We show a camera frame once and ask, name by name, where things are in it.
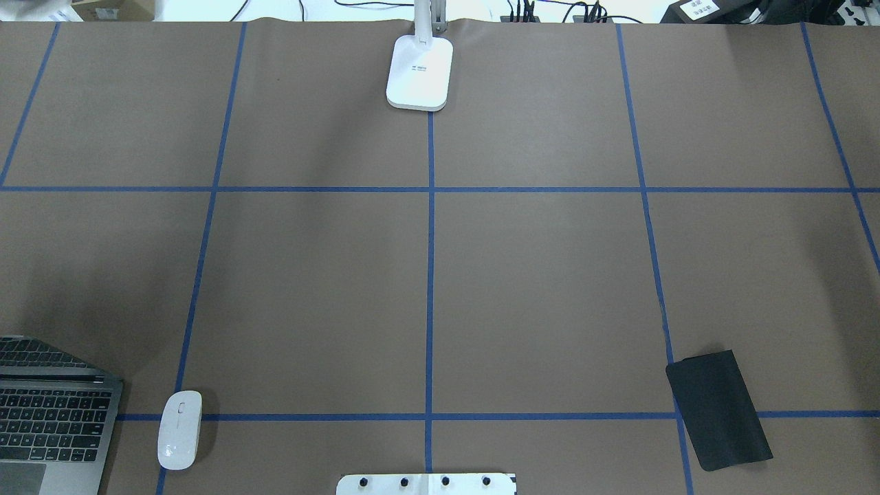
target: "white sticker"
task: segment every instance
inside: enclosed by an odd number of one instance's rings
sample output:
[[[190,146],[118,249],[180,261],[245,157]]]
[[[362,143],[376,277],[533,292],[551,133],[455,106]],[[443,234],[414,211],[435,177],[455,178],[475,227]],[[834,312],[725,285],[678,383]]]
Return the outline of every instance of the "white sticker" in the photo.
[[[100,20],[116,20],[119,18],[119,9],[95,9],[95,16]]]
[[[720,10],[718,5],[715,5],[715,2],[712,0],[692,0],[691,2],[681,4],[680,6],[681,11],[687,14],[687,17],[691,18],[691,20],[704,18],[712,12],[718,12]]]

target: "laptop keyboard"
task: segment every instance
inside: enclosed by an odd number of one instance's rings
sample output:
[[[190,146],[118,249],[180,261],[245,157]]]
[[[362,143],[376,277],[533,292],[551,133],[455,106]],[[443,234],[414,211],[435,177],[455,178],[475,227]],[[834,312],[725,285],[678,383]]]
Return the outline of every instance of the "laptop keyboard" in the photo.
[[[37,340],[3,339],[0,340],[0,366],[85,368],[88,365]]]
[[[0,459],[94,462],[110,392],[0,388]]]

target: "horizontal blue line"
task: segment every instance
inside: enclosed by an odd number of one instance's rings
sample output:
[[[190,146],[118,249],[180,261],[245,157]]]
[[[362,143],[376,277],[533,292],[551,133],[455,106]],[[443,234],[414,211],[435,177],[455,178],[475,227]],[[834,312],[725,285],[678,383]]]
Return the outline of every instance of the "horizontal blue line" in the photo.
[[[674,412],[502,412],[434,413],[434,421],[593,421],[600,419],[675,419]]]
[[[880,410],[762,410],[758,417],[880,417]]]
[[[437,412],[366,414],[205,414],[202,421],[597,421],[675,419],[675,412]],[[880,417],[880,410],[762,410],[758,417]],[[120,414],[117,421],[158,421],[161,414]]]
[[[0,192],[211,192],[211,186],[0,186]],[[850,194],[850,188],[723,188],[646,187],[649,193],[805,193]],[[218,186],[222,193],[639,193],[637,186],[587,187],[332,187],[332,186]],[[859,188],[878,193],[880,188]]]

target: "vertical blue line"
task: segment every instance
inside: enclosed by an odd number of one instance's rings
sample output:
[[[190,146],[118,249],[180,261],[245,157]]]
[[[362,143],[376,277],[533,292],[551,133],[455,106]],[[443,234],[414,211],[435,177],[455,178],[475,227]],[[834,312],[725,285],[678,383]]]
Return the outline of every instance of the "vertical blue line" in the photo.
[[[880,255],[877,255],[876,244],[874,244],[874,236],[871,235],[871,229],[868,226],[868,219],[865,218],[865,210],[862,208],[862,200],[859,199],[859,191],[855,186],[855,179],[849,169],[847,155],[843,152],[843,144],[840,142],[840,135],[837,132],[837,126],[834,125],[834,119],[831,116],[831,109],[828,107],[828,101],[825,99],[825,91],[822,89],[822,81],[819,79],[819,71],[816,67],[816,59],[813,57],[813,47],[810,44],[810,35],[807,34],[807,25],[801,22],[801,34],[803,35],[803,46],[807,49],[807,58],[810,60],[810,71],[813,73],[813,82],[816,83],[816,92],[819,95],[819,102],[822,103],[822,110],[825,112],[825,119],[828,121],[828,128],[831,130],[831,136],[834,139],[834,146],[837,148],[837,155],[840,157],[840,164],[843,166],[843,173],[847,177],[850,195],[853,197],[855,209],[859,213],[859,220],[862,222],[862,230],[868,239],[868,246],[871,249],[871,256],[874,258],[874,267],[880,272]]]
[[[193,294],[189,300],[189,313],[187,314],[187,326],[183,334],[183,344],[180,346],[180,362],[177,367],[177,379],[174,381],[174,392],[180,392],[183,388],[183,376],[187,369],[187,355],[189,353],[189,341],[193,334],[193,322],[195,320],[195,307],[199,299],[199,291],[202,288],[202,271],[205,267],[205,255],[208,252],[208,240],[211,235],[211,222],[214,220],[214,206],[216,204],[217,189],[220,186],[220,172],[223,168],[223,156],[226,150],[226,136],[229,133],[229,122],[232,118],[232,104],[235,101],[235,89],[238,85],[238,68],[241,66],[241,54],[245,48],[245,35],[247,23],[241,23],[241,31],[238,34],[238,49],[235,55],[235,66],[232,69],[232,81],[230,82],[229,97],[226,101],[226,116],[224,117],[223,131],[220,134],[220,145],[217,149],[217,162],[214,167],[214,179],[211,182],[211,197],[208,201],[208,213],[205,215],[205,227],[202,231],[202,244],[199,247],[199,261],[195,266],[195,278],[193,281]],[[162,495],[165,489],[165,469],[159,471],[156,482],[156,495]]]
[[[629,85],[629,71],[627,69],[627,53],[623,45],[623,32],[620,30],[620,24],[615,25],[617,29],[617,44],[620,50],[620,69],[623,72],[623,89],[627,96],[627,111],[629,113],[629,129],[633,135],[633,151],[635,154],[635,168],[639,174],[639,189],[642,192],[642,210],[645,216],[645,228],[648,231],[648,247],[651,253],[651,267],[654,270],[654,287],[657,293],[657,301],[660,304],[660,316],[663,322],[663,333],[666,340],[666,362],[674,362],[672,354],[672,339],[669,333],[669,320],[666,316],[666,298],[663,294],[663,280],[660,278],[660,264],[657,261],[656,243],[654,242],[654,226],[651,223],[650,206],[648,203],[648,187],[645,183],[645,173],[642,167],[642,149],[639,145],[638,129],[635,125],[635,111],[633,107],[633,94]],[[684,421],[681,419],[681,412],[678,405],[675,406],[676,427],[678,429],[678,448],[681,451],[681,464],[685,472],[685,488],[687,495],[693,495],[693,481],[691,479],[691,462],[687,453],[687,442],[685,439]]]
[[[6,153],[6,161],[3,165],[3,171],[0,172],[0,186],[6,182],[6,174],[9,173],[9,167],[12,165],[12,157],[15,155],[15,149],[18,148],[18,140],[21,138],[21,132],[25,130],[25,122],[27,115],[31,113],[31,105],[33,98],[37,95],[37,89],[40,88],[40,81],[43,79],[43,73],[46,72],[46,64],[49,62],[49,56],[52,54],[52,48],[55,46],[55,39],[58,38],[58,30],[61,29],[61,23],[55,23],[55,29],[49,37],[49,44],[46,46],[46,52],[43,53],[43,61],[40,62],[40,69],[37,70],[37,77],[33,80],[31,92],[27,95],[25,109],[21,111],[21,118],[18,119],[18,127],[15,128],[15,135],[12,137],[12,143],[9,145],[9,152]]]
[[[428,112],[428,291],[425,322],[425,472],[433,470],[431,437],[434,412],[434,112]]]

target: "white lamp base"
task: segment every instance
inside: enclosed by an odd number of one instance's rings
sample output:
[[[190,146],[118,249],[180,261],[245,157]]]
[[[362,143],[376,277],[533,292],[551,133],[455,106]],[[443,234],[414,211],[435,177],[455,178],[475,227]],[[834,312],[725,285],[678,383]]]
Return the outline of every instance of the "white lamp base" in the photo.
[[[431,39],[426,48],[412,34],[394,42],[385,96],[392,107],[436,112],[446,105],[452,70],[452,43]]]

